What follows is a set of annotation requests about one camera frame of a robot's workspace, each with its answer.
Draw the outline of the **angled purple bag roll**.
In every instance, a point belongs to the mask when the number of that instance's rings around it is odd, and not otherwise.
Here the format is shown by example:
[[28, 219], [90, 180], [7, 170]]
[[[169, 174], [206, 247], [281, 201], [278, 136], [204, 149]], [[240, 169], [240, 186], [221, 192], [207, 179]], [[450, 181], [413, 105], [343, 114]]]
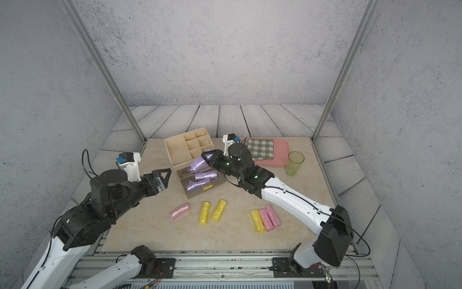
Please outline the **angled purple bag roll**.
[[207, 171], [207, 172], [197, 172], [194, 174], [194, 179], [196, 181], [203, 181], [203, 180], [212, 180], [218, 178], [217, 171]]

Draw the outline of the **grey translucent drawer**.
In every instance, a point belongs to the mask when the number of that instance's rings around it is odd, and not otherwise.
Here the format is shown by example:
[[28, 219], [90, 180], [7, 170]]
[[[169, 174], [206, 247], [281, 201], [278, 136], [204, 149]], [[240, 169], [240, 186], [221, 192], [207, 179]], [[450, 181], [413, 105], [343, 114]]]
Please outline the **grey translucent drawer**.
[[190, 172], [186, 167], [176, 171], [176, 173], [188, 199], [199, 196], [225, 183], [224, 175], [210, 167], [196, 173]]

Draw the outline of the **beige drawer organizer cabinet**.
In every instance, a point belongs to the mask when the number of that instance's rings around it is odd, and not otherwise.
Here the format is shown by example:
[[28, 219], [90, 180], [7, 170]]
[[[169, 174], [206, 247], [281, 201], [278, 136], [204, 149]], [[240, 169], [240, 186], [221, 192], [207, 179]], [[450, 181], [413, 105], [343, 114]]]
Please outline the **beige drawer organizer cabinet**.
[[199, 128], [164, 139], [167, 155], [175, 171], [184, 169], [201, 154], [214, 149], [206, 128]]

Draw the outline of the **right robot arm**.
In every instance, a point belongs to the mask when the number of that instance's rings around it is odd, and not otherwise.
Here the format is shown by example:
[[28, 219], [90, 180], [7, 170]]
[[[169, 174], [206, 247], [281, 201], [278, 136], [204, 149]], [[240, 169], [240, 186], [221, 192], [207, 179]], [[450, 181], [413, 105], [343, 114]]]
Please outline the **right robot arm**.
[[319, 264], [339, 267], [347, 257], [357, 231], [344, 207], [328, 207], [289, 187], [273, 172], [255, 165], [242, 143], [231, 144], [225, 152], [205, 151], [201, 156], [215, 171], [236, 178], [239, 188], [286, 210], [316, 235], [316, 240], [292, 250], [288, 269], [293, 275], [302, 277]]

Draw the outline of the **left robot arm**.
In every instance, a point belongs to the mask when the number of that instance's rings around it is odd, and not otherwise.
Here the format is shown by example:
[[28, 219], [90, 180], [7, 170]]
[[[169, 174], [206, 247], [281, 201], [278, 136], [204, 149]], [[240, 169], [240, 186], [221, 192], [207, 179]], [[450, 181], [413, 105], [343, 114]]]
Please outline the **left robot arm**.
[[144, 198], [165, 191], [171, 174], [171, 169], [159, 169], [132, 182], [125, 171], [111, 169], [92, 178], [87, 197], [55, 221], [48, 249], [23, 288], [62, 289], [77, 262], [100, 235]]

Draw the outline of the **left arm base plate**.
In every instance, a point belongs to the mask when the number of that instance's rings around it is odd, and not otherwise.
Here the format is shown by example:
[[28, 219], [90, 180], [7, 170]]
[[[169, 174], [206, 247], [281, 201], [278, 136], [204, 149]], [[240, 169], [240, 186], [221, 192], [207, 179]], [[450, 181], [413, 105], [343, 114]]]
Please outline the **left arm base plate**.
[[156, 258], [149, 261], [144, 269], [144, 276], [149, 279], [172, 279], [175, 269], [175, 258]]

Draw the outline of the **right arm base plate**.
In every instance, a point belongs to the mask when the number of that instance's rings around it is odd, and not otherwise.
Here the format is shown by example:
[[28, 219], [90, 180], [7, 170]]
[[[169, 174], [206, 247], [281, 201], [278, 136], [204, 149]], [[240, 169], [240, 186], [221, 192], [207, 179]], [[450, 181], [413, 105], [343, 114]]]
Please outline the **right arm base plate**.
[[320, 264], [314, 267], [304, 268], [289, 257], [275, 257], [269, 268], [275, 278], [324, 278], [324, 268]]

